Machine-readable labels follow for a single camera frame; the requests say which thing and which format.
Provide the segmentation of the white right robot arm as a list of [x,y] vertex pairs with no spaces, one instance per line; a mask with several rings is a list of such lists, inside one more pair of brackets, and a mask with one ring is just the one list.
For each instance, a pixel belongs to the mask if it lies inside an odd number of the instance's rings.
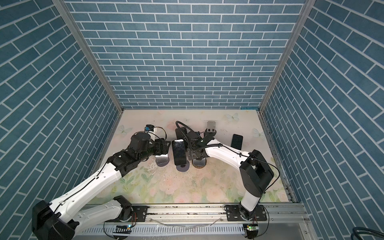
[[217,131],[212,128],[207,128],[203,137],[186,126],[177,127],[175,133],[177,140],[184,143],[181,150],[185,154],[180,161],[174,157],[177,166],[191,161],[195,168],[201,169],[206,166],[207,158],[215,158],[240,172],[246,192],[239,203],[239,214],[245,221],[253,220],[259,201],[274,177],[262,153],[257,150],[248,153],[224,145],[215,139]]

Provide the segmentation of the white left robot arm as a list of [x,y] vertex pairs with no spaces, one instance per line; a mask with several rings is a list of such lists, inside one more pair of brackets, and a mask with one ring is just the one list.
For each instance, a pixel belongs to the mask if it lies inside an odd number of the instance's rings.
[[139,132],[131,137],[127,148],[110,156],[106,163],[86,180],[56,199],[40,201],[32,210],[32,231],[39,240],[71,240],[74,236],[109,220],[135,223],[137,215],[123,196],[114,197],[99,207],[82,208],[105,188],[119,181],[139,163],[152,156],[166,157],[171,143],[153,140]]

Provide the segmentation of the phone with reflective screen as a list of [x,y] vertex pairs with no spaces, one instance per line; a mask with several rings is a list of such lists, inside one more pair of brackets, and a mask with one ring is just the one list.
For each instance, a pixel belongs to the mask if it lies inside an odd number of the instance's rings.
[[207,159],[202,154],[192,153],[192,164],[195,168],[204,168],[207,164]]
[[156,162],[157,166],[159,166],[159,167],[166,166],[169,163],[169,161],[170,161],[170,159],[169,159],[168,154],[155,156],[155,162]]

